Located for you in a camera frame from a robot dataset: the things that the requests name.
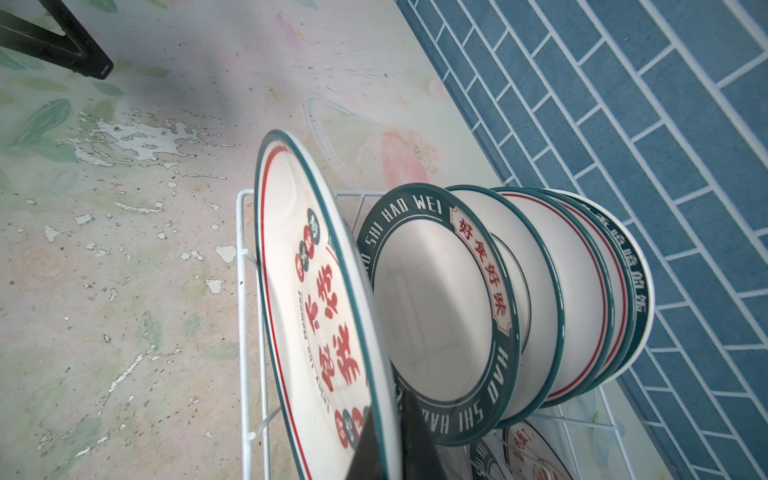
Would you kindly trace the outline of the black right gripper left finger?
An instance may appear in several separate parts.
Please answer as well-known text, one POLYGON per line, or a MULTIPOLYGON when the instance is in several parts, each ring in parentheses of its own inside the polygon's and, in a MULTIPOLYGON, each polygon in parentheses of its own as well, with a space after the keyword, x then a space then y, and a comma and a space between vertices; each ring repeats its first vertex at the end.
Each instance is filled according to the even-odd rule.
POLYGON ((375 478, 375 422, 367 413, 357 449, 353 456, 346 480, 370 480, 375 478))

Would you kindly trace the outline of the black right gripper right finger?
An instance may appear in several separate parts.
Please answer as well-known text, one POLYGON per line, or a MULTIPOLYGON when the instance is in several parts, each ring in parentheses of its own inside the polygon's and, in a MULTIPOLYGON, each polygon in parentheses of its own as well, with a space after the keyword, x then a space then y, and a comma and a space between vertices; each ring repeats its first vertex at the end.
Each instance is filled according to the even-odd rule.
POLYGON ((445 480, 445 471, 415 395, 406 391, 402 401, 400 429, 403 478, 445 480))

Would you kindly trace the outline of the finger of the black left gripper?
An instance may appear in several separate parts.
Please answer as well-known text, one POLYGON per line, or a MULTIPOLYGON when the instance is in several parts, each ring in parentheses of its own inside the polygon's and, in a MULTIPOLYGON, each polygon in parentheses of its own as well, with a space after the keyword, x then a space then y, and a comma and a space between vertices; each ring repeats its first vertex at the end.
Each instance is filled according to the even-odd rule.
POLYGON ((1 46, 87 77, 106 79, 114 69, 113 61, 69 8, 59 0, 41 0, 40 4, 63 33, 2 11, 1 46))

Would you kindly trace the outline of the plate with red characters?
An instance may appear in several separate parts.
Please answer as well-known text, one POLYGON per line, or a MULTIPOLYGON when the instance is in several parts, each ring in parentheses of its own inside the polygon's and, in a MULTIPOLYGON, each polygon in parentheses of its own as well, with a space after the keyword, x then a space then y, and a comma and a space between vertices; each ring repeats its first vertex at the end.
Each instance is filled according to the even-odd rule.
POLYGON ((363 431, 372 476, 404 472, 400 420, 370 283, 320 168, 274 129, 255 174, 260 299, 282 415, 303 479, 345 478, 363 431))

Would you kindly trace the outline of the green rim Hao Wei plate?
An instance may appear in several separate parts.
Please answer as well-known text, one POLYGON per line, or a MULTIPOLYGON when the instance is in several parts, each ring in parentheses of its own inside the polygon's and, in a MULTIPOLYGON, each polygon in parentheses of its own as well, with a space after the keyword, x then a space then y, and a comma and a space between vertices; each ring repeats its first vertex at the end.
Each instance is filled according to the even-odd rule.
POLYGON ((474 443, 515 390, 521 335, 496 241, 447 189, 409 183, 384 194, 357 246, 386 337, 398 402, 414 395, 435 443, 474 443))

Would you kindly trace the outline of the white wire dish rack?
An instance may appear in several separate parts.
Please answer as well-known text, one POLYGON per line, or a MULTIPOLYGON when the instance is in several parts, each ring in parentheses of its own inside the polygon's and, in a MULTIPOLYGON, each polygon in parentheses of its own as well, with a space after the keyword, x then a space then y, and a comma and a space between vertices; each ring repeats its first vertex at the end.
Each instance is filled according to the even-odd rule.
MULTIPOLYGON (((243 189, 238 192, 235 200, 235 231, 236 231, 236 267, 237 267, 237 311, 238 311, 238 360, 240 378, 240 420, 241 420, 241 453, 242 453, 242 477, 244 479, 270 479, 271 451, 270 451, 270 426, 272 420, 282 413, 282 408, 269 406, 269 392, 267 379, 268 346, 265 344, 263 321, 261 320, 261 301, 255 298, 256 311, 249 313, 247 280, 255 278, 256 273, 250 273, 247 269, 252 266, 258 268, 258 262, 254 255, 245 247, 245 202, 255 195, 253 189, 243 189), (254 320, 258 330, 256 342, 249 341, 248 331, 250 322, 254 320), (249 366, 251 355, 249 348, 255 346, 258 350, 258 381, 260 395, 260 422, 251 422, 250 384, 251 376, 249 366)), ((603 386, 591 394, 591 397, 600 401, 604 413, 609 417, 606 423, 586 420, 578 420, 569 417, 559 411, 554 414, 536 414, 534 417, 544 426, 551 429, 560 429, 563 437, 561 447, 551 444, 551 450, 556 453, 560 462, 574 479, 587 479, 588 473, 593 472, 596 479, 635 479, 635 468, 631 464, 629 451, 626 448, 624 438, 621 435, 620 418, 612 411, 611 402, 624 394, 606 393, 603 386), (604 467, 587 467, 586 456, 577 451, 574 442, 577 428, 599 431, 601 437, 607 441, 608 449, 616 449, 620 453, 619 461, 614 459, 607 462, 604 467)))

